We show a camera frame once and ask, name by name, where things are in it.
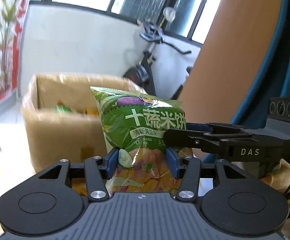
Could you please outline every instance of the window frame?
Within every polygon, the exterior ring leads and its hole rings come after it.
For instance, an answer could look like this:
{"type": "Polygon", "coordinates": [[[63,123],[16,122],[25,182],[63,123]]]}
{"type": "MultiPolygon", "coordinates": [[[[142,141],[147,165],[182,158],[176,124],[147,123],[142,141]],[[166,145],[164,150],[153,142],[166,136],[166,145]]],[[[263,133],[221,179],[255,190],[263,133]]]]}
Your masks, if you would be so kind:
{"type": "MultiPolygon", "coordinates": [[[[160,16],[158,17],[157,24],[159,24],[163,20],[163,17],[164,17],[163,16],[163,9],[166,6],[174,7],[176,1],[177,0],[165,0],[163,8],[162,8],[162,10],[161,10],[161,12],[159,14],[160,16]]],[[[170,32],[170,31],[165,31],[166,22],[162,26],[164,34],[166,36],[177,38],[177,39],[179,39],[181,41],[190,43],[192,45],[195,45],[195,46],[201,48],[203,44],[192,40],[192,37],[193,37],[194,31],[196,29],[196,26],[198,24],[198,21],[199,21],[201,15],[202,15],[203,9],[204,9],[205,4],[206,4],[206,1],[207,0],[202,0],[201,1],[201,4],[199,5],[199,8],[198,8],[197,13],[195,15],[195,18],[193,20],[193,23],[192,23],[192,25],[191,25],[191,27],[189,29],[189,33],[188,33],[187,37],[181,36],[179,34],[175,34],[175,33],[170,32]]],[[[95,13],[99,13],[99,14],[102,14],[102,15],[114,17],[114,18],[117,18],[117,19],[120,19],[120,20],[123,20],[123,21],[126,21],[126,22],[130,22],[132,24],[136,24],[137,25],[137,19],[134,19],[134,18],[128,17],[128,16],[124,16],[124,15],[121,15],[121,14],[112,13],[111,10],[112,10],[112,7],[114,5],[114,2],[115,2],[115,0],[110,0],[106,11],[102,11],[102,10],[94,9],[94,8],[90,8],[90,7],[85,7],[85,6],[80,6],[80,5],[75,5],[75,4],[53,2],[52,0],[40,0],[40,1],[38,1],[38,0],[30,0],[29,4],[50,5],[50,6],[59,6],[59,7],[66,7],[66,8],[75,8],[75,9],[95,12],[95,13]]]]}

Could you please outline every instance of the rice cracker bag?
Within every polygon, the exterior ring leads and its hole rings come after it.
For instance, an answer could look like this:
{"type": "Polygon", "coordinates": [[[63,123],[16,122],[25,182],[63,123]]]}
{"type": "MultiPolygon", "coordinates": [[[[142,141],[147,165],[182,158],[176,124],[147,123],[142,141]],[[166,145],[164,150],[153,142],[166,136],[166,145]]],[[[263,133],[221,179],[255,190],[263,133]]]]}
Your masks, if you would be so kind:
{"type": "MultiPolygon", "coordinates": [[[[166,164],[163,134],[167,129],[186,129],[184,112],[175,100],[135,92],[91,87],[94,93],[107,151],[118,147],[118,165],[106,183],[113,192],[171,192],[175,195],[181,180],[175,180],[166,164]]],[[[191,150],[179,151],[184,157],[191,150]]]]}

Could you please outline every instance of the snack in box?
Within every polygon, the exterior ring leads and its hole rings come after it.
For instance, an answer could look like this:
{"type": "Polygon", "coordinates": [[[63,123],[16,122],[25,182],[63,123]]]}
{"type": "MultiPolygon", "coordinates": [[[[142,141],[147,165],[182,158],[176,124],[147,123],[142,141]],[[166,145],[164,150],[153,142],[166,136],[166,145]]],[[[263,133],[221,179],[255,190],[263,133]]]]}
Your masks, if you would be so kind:
{"type": "MultiPolygon", "coordinates": [[[[163,134],[169,128],[186,129],[184,112],[175,100],[114,89],[91,87],[107,151],[118,147],[118,166],[106,183],[108,192],[172,192],[175,180],[165,161],[163,134]]],[[[192,155],[188,148],[179,155],[192,155]]]]}
{"type": "Polygon", "coordinates": [[[56,105],[56,111],[64,113],[73,113],[73,114],[87,114],[87,115],[98,115],[97,111],[94,111],[89,108],[84,108],[82,111],[78,111],[74,108],[66,106],[62,101],[58,101],[56,105]]]}

